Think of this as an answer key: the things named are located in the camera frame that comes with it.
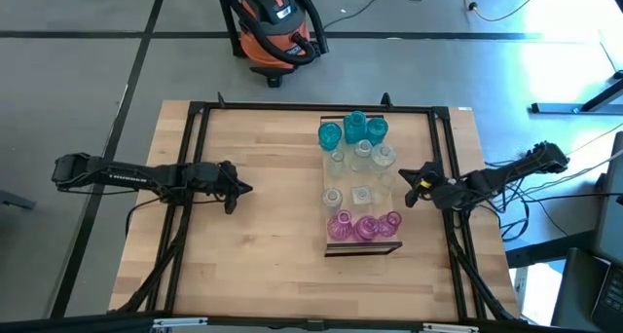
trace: gray floor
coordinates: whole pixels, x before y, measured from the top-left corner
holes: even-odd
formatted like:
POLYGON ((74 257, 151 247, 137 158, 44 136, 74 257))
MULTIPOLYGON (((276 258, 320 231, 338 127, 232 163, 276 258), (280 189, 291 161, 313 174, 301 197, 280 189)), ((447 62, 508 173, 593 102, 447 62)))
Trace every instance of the gray floor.
MULTIPOLYGON (((368 0, 313 0, 325 21, 368 0)), ((497 16, 523 0, 478 0, 497 16)), ((612 1, 600 0, 610 6, 612 1)), ((517 157, 540 140, 569 152, 623 122, 620 117, 535 117, 534 101, 581 101, 604 85, 617 64, 600 44, 595 0, 534 0, 515 18, 487 23, 467 16, 461 0, 384 0, 335 31, 542 33, 538 41, 330 40, 331 53, 269 90, 246 60, 230 56, 227 40, 154 40, 145 59, 116 159, 143 164, 165 99, 376 103, 469 106, 485 157, 517 157)), ((0 0, 2 30, 142 30, 153 0, 0 0)), ((222 31, 216 0, 165 0, 156 29, 222 31)), ((0 39, 0 189, 36 200, 34 211, 0 208, 0 320, 39 318, 66 256, 83 206, 50 182, 54 159, 70 152, 101 154, 122 98, 137 40, 0 39)), ((573 155, 573 171, 609 154, 612 138, 573 155)), ((597 174, 543 195, 590 188, 597 174)), ((538 176, 528 186, 558 176, 538 176)), ((70 315, 105 312, 123 251, 124 219, 132 196, 108 197, 97 214, 70 315)), ((590 229, 591 201, 548 203, 568 233, 590 229)), ((505 220, 522 217, 521 205, 505 220)), ((562 234, 532 207, 517 247, 562 234)))

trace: shop vacuum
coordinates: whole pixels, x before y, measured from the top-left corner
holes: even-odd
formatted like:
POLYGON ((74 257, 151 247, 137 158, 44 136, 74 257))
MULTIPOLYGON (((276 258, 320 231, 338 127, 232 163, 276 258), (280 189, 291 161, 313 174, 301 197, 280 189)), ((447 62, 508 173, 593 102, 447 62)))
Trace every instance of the shop vacuum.
POLYGON ((234 56, 247 56, 256 63, 257 66, 250 70, 266 76, 271 88, 280 87, 284 75, 329 52, 322 22, 312 0, 219 1, 234 56), (240 37, 232 10, 238 15, 240 37), (315 41, 310 36, 307 15, 315 41))

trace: pink glass bottle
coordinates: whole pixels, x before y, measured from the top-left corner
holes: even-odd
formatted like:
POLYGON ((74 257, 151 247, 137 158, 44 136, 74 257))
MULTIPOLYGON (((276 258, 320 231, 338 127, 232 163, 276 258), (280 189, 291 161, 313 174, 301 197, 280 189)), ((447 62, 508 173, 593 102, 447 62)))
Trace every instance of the pink glass bottle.
POLYGON ((391 211, 379 218, 379 233, 384 237, 392 237, 398 231, 401 222, 402 216, 396 211, 391 211))
POLYGON ((374 216, 363 216, 354 224, 352 237, 356 241, 373 241, 379 233, 379 220, 374 216))
POLYGON ((334 241, 343 241, 352 235, 352 215, 348 210, 340 210, 327 223, 327 234, 334 241))

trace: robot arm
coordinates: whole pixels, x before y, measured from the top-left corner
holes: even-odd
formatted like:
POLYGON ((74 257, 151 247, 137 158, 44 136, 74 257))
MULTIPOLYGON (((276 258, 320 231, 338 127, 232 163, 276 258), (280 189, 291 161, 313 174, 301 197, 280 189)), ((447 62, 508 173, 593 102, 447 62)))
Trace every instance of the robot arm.
POLYGON ((231 214, 238 197, 253 190, 238 180, 236 167, 228 161, 148 167, 77 153, 60 157, 55 163, 52 181, 60 192, 103 184, 152 191, 168 204, 183 204, 188 193, 205 193, 217 199, 224 197, 225 212, 231 214))
POLYGON ((461 176, 446 178, 440 164, 426 163, 419 170, 400 169, 411 191, 405 203, 413 207, 418 199, 431 200, 439 209, 469 210, 476 204, 502 193, 506 185, 533 173, 560 173, 567 169, 568 158, 556 145, 536 144, 526 157, 500 168, 484 168, 461 176))

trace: wooden table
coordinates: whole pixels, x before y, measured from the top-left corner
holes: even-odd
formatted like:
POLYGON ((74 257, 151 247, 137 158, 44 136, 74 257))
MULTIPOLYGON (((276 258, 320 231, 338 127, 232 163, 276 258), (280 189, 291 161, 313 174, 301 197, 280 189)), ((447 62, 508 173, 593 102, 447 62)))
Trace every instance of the wooden table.
MULTIPOLYGON (((188 101, 164 102, 149 166, 175 163, 188 105, 188 101)), ((239 178, 254 190, 238 200, 233 215, 226 215, 219 203, 193 206, 174 312, 456 321, 443 220, 432 203, 419 202, 411 209, 395 203, 403 215, 399 237, 404 245, 390 255, 323 257, 323 174, 316 136, 320 115, 336 113, 241 109, 210 112, 204 159, 232 161, 238 167, 239 178)), ((419 168, 431 160, 425 115, 384 115, 390 126, 386 139, 398 154, 396 168, 419 168)), ((451 117, 461 172, 482 168, 472 112, 452 108, 451 117)), ((446 158, 441 123, 438 127, 446 158)), ((195 141, 194 132, 189 157, 193 156, 195 141)), ((408 188, 406 182, 398 181, 392 192, 394 199, 403 200, 408 188)), ((137 202, 152 198, 150 193, 141 192, 137 202)), ((205 196, 196 196, 196 201, 202 199, 205 196)), ((163 204, 150 204, 134 213, 111 309, 125 303, 152 270, 164 215, 163 204)), ((495 216, 477 208, 470 224, 481 276, 506 310, 518 316, 495 216)), ((160 290, 159 307, 164 302, 165 284, 160 290)), ((463 287, 469 315, 475 316, 466 275, 463 287)))

